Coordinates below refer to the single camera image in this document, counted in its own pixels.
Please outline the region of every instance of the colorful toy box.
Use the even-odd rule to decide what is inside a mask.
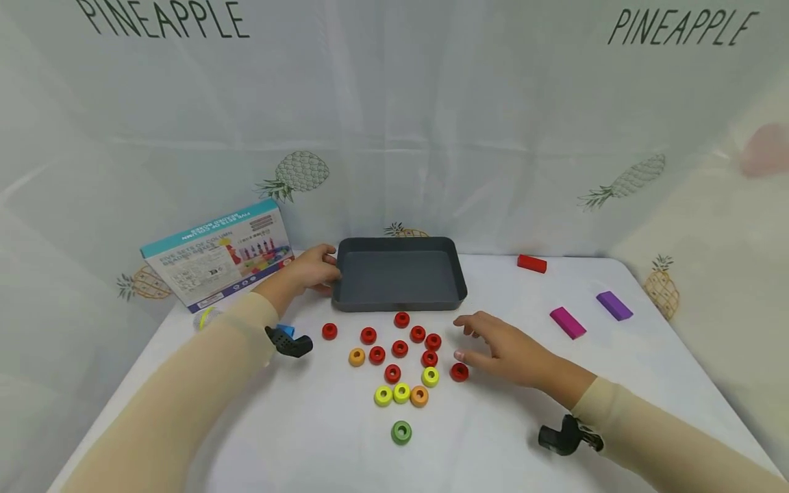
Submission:
[[[271,199],[145,245],[140,252],[192,313],[278,271],[294,257]]]

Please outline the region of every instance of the black clip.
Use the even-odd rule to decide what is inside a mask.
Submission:
[[[579,423],[571,414],[564,415],[562,431],[547,426],[540,427],[537,442],[559,455],[570,455],[578,449],[581,441],[586,442],[597,452],[603,449],[603,439],[589,428]]]
[[[285,356],[300,358],[312,351],[312,339],[308,335],[294,340],[282,329],[272,329],[269,326],[266,326],[266,334],[277,347],[277,351]]]

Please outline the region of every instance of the pineapple print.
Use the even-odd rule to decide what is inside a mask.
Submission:
[[[143,266],[131,277],[121,273],[121,277],[115,280],[115,284],[121,289],[118,297],[124,298],[126,301],[131,300],[137,294],[149,300],[163,300],[173,293],[162,278],[148,265]]]
[[[429,237],[430,235],[425,233],[424,231],[420,230],[413,230],[411,228],[404,228],[402,227],[402,222],[393,222],[391,226],[388,228],[383,229],[383,233],[387,236],[393,236],[397,238],[409,238],[409,237]]]
[[[589,195],[578,197],[579,200],[583,200],[579,207],[583,206],[584,211],[594,211],[603,207],[605,201],[611,197],[621,199],[633,195],[644,185],[659,177],[665,166],[666,156],[662,154],[656,154],[634,164],[609,186],[600,186],[597,190],[589,190]]]
[[[317,189],[329,177],[329,167],[321,158],[309,151],[288,154],[275,171],[276,180],[264,180],[257,184],[260,198],[269,196],[277,201],[294,201],[293,192],[309,192]]]
[[[673,263],[671,256],[658,255],[652,261],[653,272],[644,283],[644,291],[666,320],[671,320],[679,308],[679,291],[668,275],[668,268]]]

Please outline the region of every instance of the white curtain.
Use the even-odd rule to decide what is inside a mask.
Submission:
[[[140,289],[137,249],[264,180],[289,187],[297,248],[430,234],[624,261],[789,472],[788,17],[781,0],[6,0],[0,491],[48,486],[174,303]],[[328,177],[281,164],[295,151]]]

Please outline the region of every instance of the dark gray tray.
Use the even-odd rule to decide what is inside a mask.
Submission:
[[[469,293],[446,237],[346,238],[331,301],[343,312],[455,310]]]

